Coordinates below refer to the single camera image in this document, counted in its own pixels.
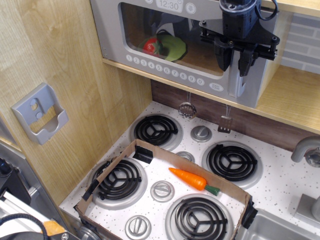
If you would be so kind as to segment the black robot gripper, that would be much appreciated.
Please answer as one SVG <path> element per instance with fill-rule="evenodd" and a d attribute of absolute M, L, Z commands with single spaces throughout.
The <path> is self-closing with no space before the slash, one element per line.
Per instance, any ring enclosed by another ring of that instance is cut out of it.
<path fill-rule="evenodd" d="M 240 52 L 238 70 L 241 77 L 248 75 L 257 58 L 274 60 L 280 38 L 262 27 L 260 21 L 270 21 L 278 13 L 273 1 L 271 15 L 263 17 L 260 0 L 220 0 L 221 19 L 207 19 L 199 23 L 201 39 L 212 43 L 219 68 L 226 71 L 234 51 Z"/>

